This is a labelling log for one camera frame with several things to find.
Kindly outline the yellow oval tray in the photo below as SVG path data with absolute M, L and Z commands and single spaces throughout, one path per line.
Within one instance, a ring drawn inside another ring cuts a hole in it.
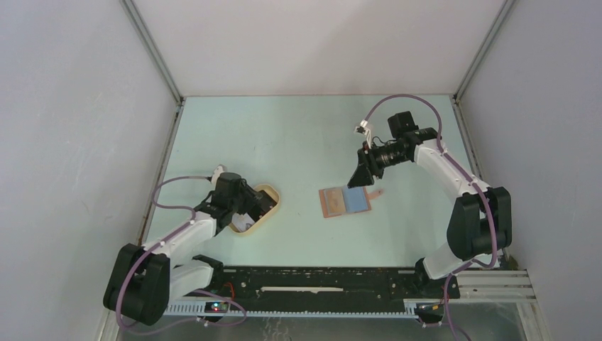
M 254 190 L 261 195 L 259 202 L 244 215 L 235 214 L 229 224 L 229 229 L 237 235 L 250 234 L 257 230 L 280 207 L 280 194 L 272 185 L 259 184 Z

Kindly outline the tan credit card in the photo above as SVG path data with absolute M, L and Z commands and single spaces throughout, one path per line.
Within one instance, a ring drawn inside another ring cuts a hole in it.
M 342 215 L 346 212 L 344 194 L 341 188 L 331 188 L 324 191 L 327 206 L 327 214 Z

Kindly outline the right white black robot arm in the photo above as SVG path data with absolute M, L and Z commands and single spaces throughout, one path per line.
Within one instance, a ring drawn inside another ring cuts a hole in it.
M 392 140 L 378 146 L 364 141 L 357 151 L 358 165 L 349 188 L 373 185 L 387 167 L 411 161 L 423 168 L 443 188 L 454 203 L 445 243 L 416 264 L 413 288 L 423 297 L 433 296 L 442 286 L 441 278 L 465 269 L 480 255 L 490 254 L 494 266 L 497 252 L 512 240 L 510 193 L 493 188 L 465 170 L 440 141 L 433 128 L 421 129 L 410 112 L 388 118 Z

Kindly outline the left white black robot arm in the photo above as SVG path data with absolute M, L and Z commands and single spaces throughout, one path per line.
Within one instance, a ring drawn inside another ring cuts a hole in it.
M 222 165 L 201 180 L 210 182 L 212 188 L 200 204 L 180 206 L 189 216 L 179 227 L 154 241 L 126 244 L 119 250 L 103 305 L 114 311 L 121 330 L 154 325 L 169 303 L 189 293 L 221 293 L 223 264 L 196 255 L 195 250 L 226 228 L 243 227 L 249 233 L 279 208 L 280 195 L 272 186 L 252 187 Z

